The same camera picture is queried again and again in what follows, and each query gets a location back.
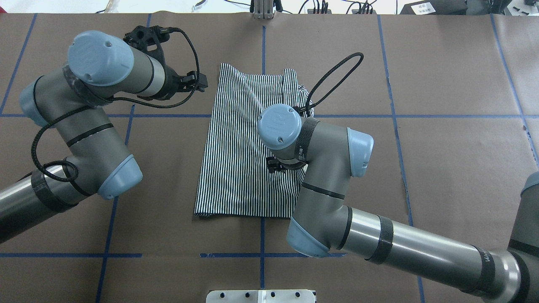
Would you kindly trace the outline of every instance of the gray metal arm segment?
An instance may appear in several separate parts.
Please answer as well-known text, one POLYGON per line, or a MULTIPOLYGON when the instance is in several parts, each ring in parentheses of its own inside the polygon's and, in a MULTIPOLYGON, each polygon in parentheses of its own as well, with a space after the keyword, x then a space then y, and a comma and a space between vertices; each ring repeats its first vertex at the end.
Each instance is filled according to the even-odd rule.
POLYGON ((353 164, 358 164, 350 155, 347 129, 301 118, 301 131, 290 131, 287 128, 296 127, 299 119, 291 115, 297 113, 270 107, 260 116, 258 130, 272 153, 288 165, 305 156, 298 147, 308 141, 302 159, 308 168, 287 235, 294 249, 311 257, 324 257, 331 247, 343 249, 486 302, 538 302, 539 185, 522 195, 513 245, 510 242, 508 251, 486 251, 345 206, 353 164), (311 136, 305 136, 313 125, 311 136))
MULTIPOLYGON (((102 102, 100 97, 107 98, 119 91, 153 95, 163 86, 163 67, 157 60, 129 47, 121 39, 100 32, 98 35, 104 37, 106 47, 110 47, 112 41, 113 46, 120 47, 127 54, 132 53, 132 68, 124 79, 112 85, 95 86, 78 82, 83 89, 81 92, 73 89, 73 83, 78 80, 66 66, 39 78, 23 92, 23 111, 41 126, 84 105, 91 105, 93 108, 72 115, 55 125, 72 152, 72 156, 66 159, 78 168, 79 176, 76 180, 59 182, 36 170, 32 176, 0 191, 0 243, 76 206, 86 197, 98 192, 105 199, 113 198, 142 178, 124 140, 101 108, 106 103, 92 102, 102 102)), ((82 45, 80 50, 84 51, 89 46, 91 45, 82 45)), ((95 53, 89 52, 86 59, 84 54, 77 55, 82 57, 81 61, 98 64, 93 61, 95 53)), ((88 75, 93 70, 93 66, 88 66, 88 75)), ((66 174, 73 174, 70 168, 62 166, 49 167, 47 170, 64 178, 68 177, 66 174)))

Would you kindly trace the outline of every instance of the black tape band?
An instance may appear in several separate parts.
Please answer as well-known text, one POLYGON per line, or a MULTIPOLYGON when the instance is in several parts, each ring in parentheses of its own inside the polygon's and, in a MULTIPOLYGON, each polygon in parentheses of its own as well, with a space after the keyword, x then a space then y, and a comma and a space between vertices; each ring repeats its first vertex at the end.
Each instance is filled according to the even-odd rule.
POLYGON ((60 200, 49 188, 47 181, 45 180, 45 175, 42 174, 39 170, 36 170, 32 173, 31 184, 34 193, 37 198, 45 204, 50 210, 54 212, 64 212, 75 205, 69 205, 62 200, 60 200))
POLYGON ((365 259, 374 264, 384 263, 393 247, 393 221, 386 217, 378 217, 380 218, 380 238, 378 239, 378 246, 374 250, 374 253, 372 253, 372 256, 369 259, 365 259))
POLYGON ((323 189, 323 188, 319 188, 317 186, 314 186, 314 185, 310 185, 308 183, 301 183, 301 186, 305 187, 306 189, 310 189, 312 191, 316 191, 316 192, 319 192, 323 195, 326 195, 326 196, 330 196, 332 198, 337 198, 337 199, 341 199, 341 200, 344 200, 344 197, 345 195, 341 195, 341 194, 338 194, 336 192, 332 192, 332 191, 329 191, 329 190, 326 190, 326 189, 323 189))
POLYGON ((346 229, 344 230, 344 235, 342 236, 341 243, 336 248, 337 250, 343 248, 344 244, 346 243, 348 235, 350 234, 350 226, 352 226, 352 208, 348 206, 348 220, 346 222, 346 229))
POLYGON ((519 256, 518 253, 509 251, 515 257, 516 263, 519 265, 520 269, 520 287, 519 292, 516 293, 515 299, 512 303, 525 303, 528 298, 528 293, 530 291, 530 272, 526 262, 519 256))
POLYGON ((84 132, 84 133, 76 136, 75 138, 67 141, 66 142, 67 147, 71 147, 71 146, 73 146, 73 144, 81 141, 82 139, 88 138, 89 136, 94 135, 94 134, 96 134, 96 133, 98 133, 98 132, 100 132, 100 131, 102 131, 104 129, 112 128, 112 127, 114 127, 114 125, 112 125, 112 123, 107 123, 107 124, 103 124, 101 126, 97 126, 95 128, 92 128, 89 131, 84 132))
POLYGON ((301 127, 295 150, 296 159, 299 161, 307 162, 307 149, 309 148, 310 138, 313 136, 314 128, 318 122, 317 119, 308 117, 301 127))
POLYGON ((146 85, 146 87, 143 88, 141 91, 138 91, 138 92, 136 92, 136 93, 133 93, 133 94, 135 94, 135 95, 140 94, 140 93, 142 93, 143 91, 147 90, 148 87, 150 87, 151 83, 154 81, 154 75, 155 75, 155 67, 154 67, 154 63, 151 61, 150 56, 146 55, 146 57, 148 58, 148 61, 150 61, 150 65, 151 65, 151 78, 150 78, 150 82, 148 82, 148 85, 146 85))
MULTIPOLYGON (((62 170, 64 171, 64 174, 66 175, 66 178, 71 178, 71 173, 69 172, 69 169, 67 168, 66 165, 62 165, 62 170)), ((87 192, 84 191, 84 189, 82 189, 76 182, 75 180, 71 180, 69 181, 69 183, 71 184, 71 186, 76 190, 78 191, 81 195, 83 196, 86 196, 86 197, 90 197, 92 194, 89 194, 87 192)))
POLYGON ((151 96, 155 100, 169 100, 178 90, 178 83, 174 81, 176 72, 167 65, 163 65, 163 70, 165 73, 163 86, 155 95, 151 96))
POLYGON ((494 282, 494 274, 496 271, 496 266, 494 265, 494 259, 492 258, 492 255, 490 252, 479 248, 477 246, 474 246, 475 249, 479 252, 479 256, 481 257, 481 274, 479 275, 479 281, 477 281, 477 284, 475 284, 475 287, 471 290, 461 290, 465 293, 471 293, 475 291, 481 291, 484 293, 490 292, 490 288, 492 287, 492 283, 494 282))
POLYGON ((508 247, 511 247, 512 249, 520 250, 534 257, 539 257, 539 247, 529 245, 524 242, 510 239, 508 247))
POLYGON ((281 165, 284 168, 288 169, 288 170, 297 170, 297 169, 300 169, 300 168, 304 167, 306 165, 306 163, 298 161, 297 163, 294 163, 294 164, 285 164, 285 163, 281 162, 281 165))
POLYGON ((94 94, 87 86, 77 78, 75 74, 71 71, 68 64, 65 64, 62 67, 64 72, 64 78, 67 81, 69 87, 81 98, 86 104, 90 105, 92 108, 97 108, 98 106, 105 106, 112 103, 107 99, 104 99, 96 94, 94 94))

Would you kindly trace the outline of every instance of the folded shirt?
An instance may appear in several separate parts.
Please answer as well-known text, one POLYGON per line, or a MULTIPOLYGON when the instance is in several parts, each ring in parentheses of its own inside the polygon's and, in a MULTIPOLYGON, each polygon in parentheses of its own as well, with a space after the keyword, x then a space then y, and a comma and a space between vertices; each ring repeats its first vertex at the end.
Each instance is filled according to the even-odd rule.
POLYGON ((256 75, 221 64, 195 216, 292 216, 305 171, 268 172, 266 157, 273 155, 258 136, 257 118, 273 104, 302 107, 307 95, 295 70, 256 75))

